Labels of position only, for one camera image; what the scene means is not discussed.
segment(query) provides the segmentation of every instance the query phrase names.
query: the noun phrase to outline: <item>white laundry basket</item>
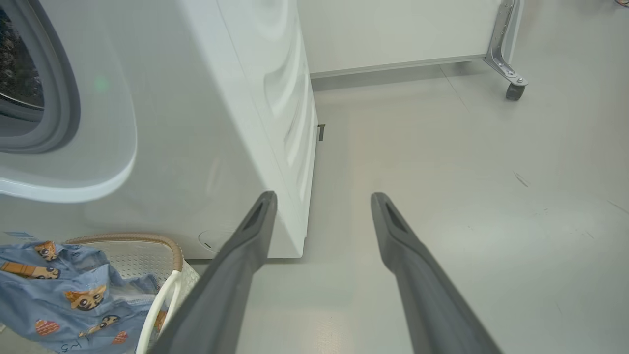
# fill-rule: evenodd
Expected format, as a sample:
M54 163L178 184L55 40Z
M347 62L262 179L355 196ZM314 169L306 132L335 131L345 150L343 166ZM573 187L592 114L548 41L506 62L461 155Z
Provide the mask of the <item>white laundry basket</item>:
M147 352L148 342L162 304L169 301L169 310L164 319L163 329L199 280L199 274L184 260L181 248L173 240L164 236L101 234L71 239L66 243L84 244L104 251L111 265L125 279L140 277L147 273L157 276L160 290L142 327L140 340L135 350L136 354ZM13 345L9 347L12 347L14 349L12 352L16 353L52 353L39 344L20 338L14 333L0 334L0 341L1 346L12 341Z

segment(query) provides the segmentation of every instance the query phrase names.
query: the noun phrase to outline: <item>floor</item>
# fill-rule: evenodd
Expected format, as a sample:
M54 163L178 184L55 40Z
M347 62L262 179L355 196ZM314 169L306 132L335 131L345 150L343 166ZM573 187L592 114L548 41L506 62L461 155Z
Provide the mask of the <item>floor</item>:
M629 9L527 0L525 11L519 102L482 62L313 83L326 128L304 256L255 275L239 353L412 352L374 191L505 353L626 353Z

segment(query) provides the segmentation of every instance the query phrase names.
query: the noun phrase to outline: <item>clothing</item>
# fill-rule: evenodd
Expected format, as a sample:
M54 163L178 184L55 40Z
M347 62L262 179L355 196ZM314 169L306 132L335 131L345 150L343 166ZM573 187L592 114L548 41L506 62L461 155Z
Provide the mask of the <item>clothing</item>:
M92 247L0 246L0 323L58 353L134 348L158 290L155 275L124 280Z

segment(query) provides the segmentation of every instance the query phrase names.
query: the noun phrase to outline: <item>cabinet caster wheel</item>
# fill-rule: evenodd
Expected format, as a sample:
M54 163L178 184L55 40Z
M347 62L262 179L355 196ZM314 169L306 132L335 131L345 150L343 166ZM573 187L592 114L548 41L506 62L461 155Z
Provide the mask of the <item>cabinet caster wheel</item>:
M522 97L525 88L526 86L515 86L514 84L510 84L507 89L507 100L518 101Z

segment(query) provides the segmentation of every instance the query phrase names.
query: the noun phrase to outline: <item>white washing machine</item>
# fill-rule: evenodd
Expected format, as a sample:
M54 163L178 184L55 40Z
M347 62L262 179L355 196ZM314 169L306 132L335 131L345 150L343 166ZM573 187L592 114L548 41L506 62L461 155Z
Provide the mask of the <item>white washing machine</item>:
M274 190L269 257L302 255L318 121L296 0L0 7L0 243L154 232L213 258Z

